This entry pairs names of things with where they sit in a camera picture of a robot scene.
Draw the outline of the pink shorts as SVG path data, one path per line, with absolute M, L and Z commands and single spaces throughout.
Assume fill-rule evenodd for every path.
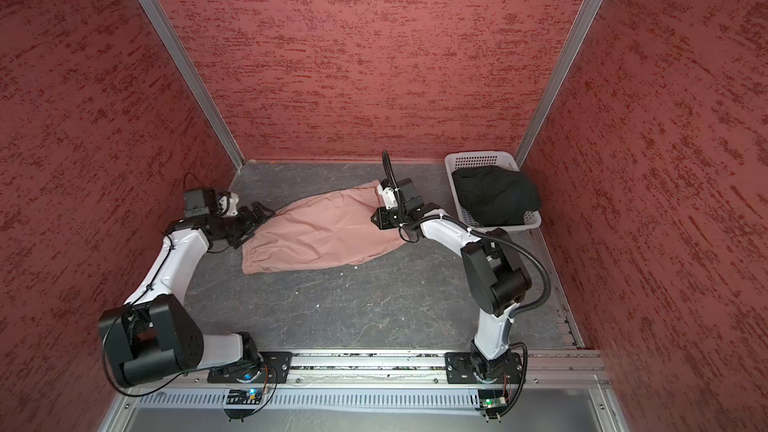
M 405 244 L 371 216 L 381 206 L 379 182 L 327 192 L 278 210 L 242 246 L 246 275 L 357 266 Z

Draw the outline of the black shorts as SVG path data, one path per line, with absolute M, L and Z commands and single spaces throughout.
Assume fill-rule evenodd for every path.
M 522 172 L 499 166 L 455 170 L 459 204 L 481 226 L 519 226 L 528 212 L 537 212 L 542 201 L 535 184 Z

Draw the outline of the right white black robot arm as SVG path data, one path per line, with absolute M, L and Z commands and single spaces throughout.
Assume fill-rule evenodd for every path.
M 496 229 L 482 237 L 442 208 L 424 203 L 409 179 L 397 186 L 384 179 L 376 193 L 382 205 L 371 222 L 379 229 L 396 229 L 407 241 L 432 240 L 461 258 L 470 294 L 480 309 L 468 362 L 479 381 L 495 381 L 511 361 L 513 313 L 532 287 L 519 252 L 509 245 L 509 235 Z

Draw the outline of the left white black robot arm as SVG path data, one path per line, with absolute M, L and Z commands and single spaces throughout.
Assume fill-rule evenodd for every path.
M 165 230 L 161 251 L 138 288 L 100 317 L 100 360 L 113 389 L 127 395 L 144 384 L 166 387 L 197 371 L 235 383 L 269 380 L 271 368 L 249 333 L 204 334 L 184 299 L 198 263 L 215 243 L 237 249 L 274 214 L 258 202 L 241 206 L 229 193 L 187 201 L 183 219 Z

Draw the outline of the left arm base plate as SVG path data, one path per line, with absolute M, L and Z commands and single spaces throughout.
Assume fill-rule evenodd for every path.
M 212 368 L 207 382 L 211 384 L 284 384 L 290 370 L 293 354 L 283 351 L 260 351 L 253 360 L 240 361 Z

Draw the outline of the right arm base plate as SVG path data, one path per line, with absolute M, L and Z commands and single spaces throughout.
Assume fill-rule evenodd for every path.
M 521 355 L 509 351 L 495 359 L 480 352 L 448 352 L 444 358 L 449 384 L 518 384 L 523 372 Z

